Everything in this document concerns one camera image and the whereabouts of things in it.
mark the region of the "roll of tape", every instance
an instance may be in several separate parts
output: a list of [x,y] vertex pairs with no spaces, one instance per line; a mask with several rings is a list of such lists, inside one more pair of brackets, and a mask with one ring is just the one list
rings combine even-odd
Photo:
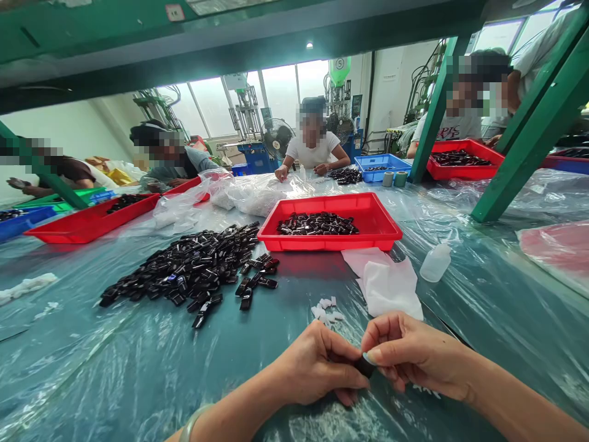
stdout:
[[397,175],[395,175],[395,187],[405,187],[406,181],[407,181],[407,172],[404,172],[404,171],[397,172]]
[[384,187],[391,187],[393,185],[394,172],[385,172],[385,176],[382,178],[382,185]]

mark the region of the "green metal leg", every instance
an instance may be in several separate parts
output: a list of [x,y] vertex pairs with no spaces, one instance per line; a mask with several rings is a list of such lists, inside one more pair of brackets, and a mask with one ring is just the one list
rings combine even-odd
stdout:
[[497,175],[474,208],[479,222],[495,221],[503,214],[529,177],[542,164],[558,138],[589,101],[589,29],[570,52],[553,83],[514,139]]
[[76,209],[85,209],[88,205],[57,175],[51,173],[49,166],[43,159],[33,155],[33,148],[27,146],[25,140],[18,138],[13,132],[0,122],[0,136],[6,138],[6,152],[19,157],[21,165],[32,166],[33,172],[63,198],[65,202]]
[[409,181],[417,184],[422,181],[423,173],[428,164],[429,155],[431,150],[434,148],[436,141],[437,132],[442,124],[444,118],[444,112],[446,111],[446,92],[452,87],[452,71],[456,70],[452,63],[448,63],[452,56],[464,55],[470,35],[452,37],[446,48],[444,54],[444,62],[440,68],[440,73],[437,76],[436,86],[434,87],[434,93],[431,97],[431,103],[428,109],[428,115],[425,118],[425,124],[423,125],[422,138],[419,142],[419,148],[415,154],[413,161],[413,167],[411,167],[411,174],[409,175]]
[[513,146],[514,141],[528,122],[533,110],[553,83],[556,74],[564,65],[567,57],[571,54],[572,49],[575,47],[575,43],[579,40],[583,33],[583,29],[587,27],[589,21],[589,8],[587,7],[587,3],[588,2],[585,1],[579,10],[574,12],[575,17],[571,22],[570,27],[567,32],[562,35],[554,48],[554,56],[552,56],[552,59],[544,66],[542,71],[536,77],[536,80],[534,80],[534,83],[528,94],[524,97],[520,108],[517,110],[514,117],[509,122],[505,133],[494,147],[497,152],[507,155]]

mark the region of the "machinery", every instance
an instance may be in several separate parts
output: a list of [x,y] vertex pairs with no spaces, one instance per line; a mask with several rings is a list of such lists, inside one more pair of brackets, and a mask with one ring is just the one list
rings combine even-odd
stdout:
[[146,120],[153,118],[164,123],[168,129],[184,133],[184,138],[190,142],[188,133],[184,130],[182,122],[176,117],[172,106],[180,101],[182,95],[178,86],[166,86],[166,89],[176,94],[176,99],[160,95],[156,88],[140,90],[139,95],[133,94],[133,101],[137,104]]
[[434,52],[429,56],[428,61],[413,71],[411,75],[411,91],[403,120],[404,125],[419,120],[428,111],[434,90],[433,85],[436,82],[440,66],[442,66],[445,51],[446,40],[440,40]]
[[350,116],[352,81],[345,78],[350,73],[352,57],[340,57],[329,61],[329,73],[323,78],[327,114]]
[[246,74],[224,76],[227,89],[237,94],[238,104],[235,109],[229,108],[233,127],[243,141],[262,140],[262,125],[258,113],[258,98],[256,88],[247,84]]
[[[237,147],[238,151],[245,155],[248,175],[274,172],[280,166],[280,157],[278,150],[273,147],[267,149],[264,146],[265,134],[260,123],[255,87],[247,84],[245,73],[223,76],[223,80],[227,89],[234,90],[237,94],[239,103],[234,109],[229,108],[229,114],[233,127],[241,137],[240,142],[226,144],[224,148]],[[271,115],[270,109],[262,109],[262,114]]]
[[327,102],[327,130],[333,132],[350,159],[361,155],[363,130],[354,124],[360,116],[362,96],[356,95],[352,104],[350,73],[352,57],[340,57],[329,61],[329,73],[323,78]]

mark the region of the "bracelet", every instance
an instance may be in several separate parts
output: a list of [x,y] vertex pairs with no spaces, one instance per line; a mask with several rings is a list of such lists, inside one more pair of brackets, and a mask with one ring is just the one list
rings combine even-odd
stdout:
[[190,416],[190,419],[188,420],[188,422],[186,423],[186,425],[184,425],[184,428],[182,429],[182,433],[180,434],[179,442],[190,442],[190,433],[192,433],[192,428],[194,427],[196,420],[199,417],[201,417],[202,414],[205,411],[207,411],[210,407],[212,407],[212,404],[203,405],[198,410],[196,410],[192,416]]

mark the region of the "person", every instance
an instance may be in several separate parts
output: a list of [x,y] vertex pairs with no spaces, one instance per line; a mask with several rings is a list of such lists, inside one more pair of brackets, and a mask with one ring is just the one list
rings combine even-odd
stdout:
[[[458,74],[452,97],[446,100],[446,111],[436,141],[481,139],[483,89],[488,83],[501,83],[502,88],[505,87],[507,75],[511,71],[509,61],[509,56],[500,48],[478,50],[464,57],[464,65],[471,71]],[[415,158],[427,115],[427,112],[423,114],[417,124],[407,158]]]
[[287,147],[282,166],[274,171],[276,178],[283,182],[289,169],[299,160],[305,169],[313,169],[317,175],[346,167],[350,157],[339,143],[339,139],[326,129],[325,98],[305,98],[301,103],[301,137],[294,137]]
[[196,178],[200,172],[219,167],[208,152],[184,145],[179,132],[167,130],[155,118],[132,127],[129,138],[136,146],[147,147],[150,159],[165,164],[152,168],[139,181],[151,192],[165,192]]
[[514,58],[514,70],[507,76],[507,116],[485,117],[482,122],[483,140],[493,147],[505,132],[507,124],[519,109],[523,98],[529,93],[536,77],[554,54],[556,43],[570,27],[576,10],[562,14],[548,28],[539,33],[522,54]]
[[[72,189],[106,187],[112,190],[118,187],[112,179],[91,164],[67,155],[57,155],[59,153],[58,149],[44,146],[33,147],[33,152],[35,155],[43,156],[44,163],[50,165],[53,173]],[[6,182],[9,186],[21,190],[25,195],[31,195],[35,198],[42,198],[55,193],[43,179],[39,179],[38,185],[33,185],[29,181],[15,177],[10,177]]]
[[462,401],[511,442],[589,440],[585,427],[497,364],[450,335],[393,311],[368,323],[360,349],[313,321],[272,364],[197,411],[167,442],[250,441],[281,407],[308,405],[330,391],[352,406],[358,391],[369,388],[368,379],[350,364],[363,352],[397,392],[412,382]]

